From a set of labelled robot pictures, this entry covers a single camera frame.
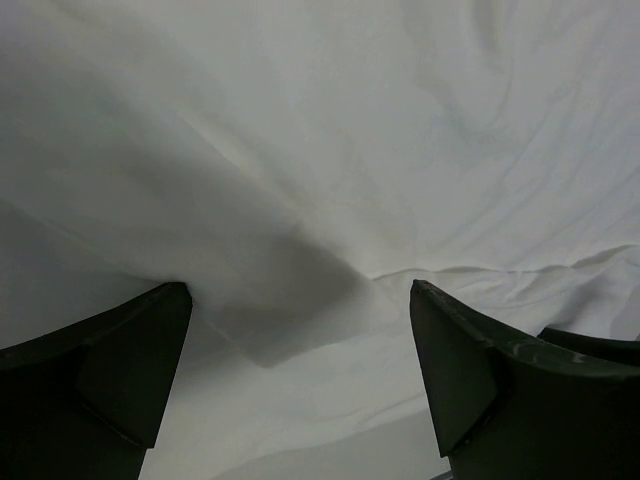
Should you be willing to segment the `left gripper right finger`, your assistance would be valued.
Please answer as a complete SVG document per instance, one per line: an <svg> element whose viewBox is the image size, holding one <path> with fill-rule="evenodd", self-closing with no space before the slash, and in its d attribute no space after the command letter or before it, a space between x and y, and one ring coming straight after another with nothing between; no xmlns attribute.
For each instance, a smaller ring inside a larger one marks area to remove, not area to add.
<svg viewBox="0 0 640 480"><path fill-rule="evenodd" d="M456 479L635 479L639 345L532 336L417 280L410 319L439 452Z"/></svg>

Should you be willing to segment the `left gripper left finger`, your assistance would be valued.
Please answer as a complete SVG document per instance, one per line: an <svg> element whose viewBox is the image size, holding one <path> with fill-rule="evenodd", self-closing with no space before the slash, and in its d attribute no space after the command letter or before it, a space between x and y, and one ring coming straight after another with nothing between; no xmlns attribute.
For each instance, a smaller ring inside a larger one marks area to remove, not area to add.
<svg viewBox="0 0 640 480"><path fill-rule="evenodd" d="M182 283L1 352L4 479L136 479L192 312Z"/></svg>

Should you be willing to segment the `plain white t shirt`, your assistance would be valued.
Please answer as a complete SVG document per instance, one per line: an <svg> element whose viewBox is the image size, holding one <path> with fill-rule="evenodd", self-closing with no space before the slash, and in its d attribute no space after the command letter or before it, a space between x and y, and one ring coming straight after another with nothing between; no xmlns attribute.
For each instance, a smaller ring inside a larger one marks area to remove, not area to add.
<svg viewBox="0 0 640 480"><path fill-rule="evenodd" d="M146 479L444 464L408 303L639 335L635 1L5 1L1 344L167 281Z"/></svg>

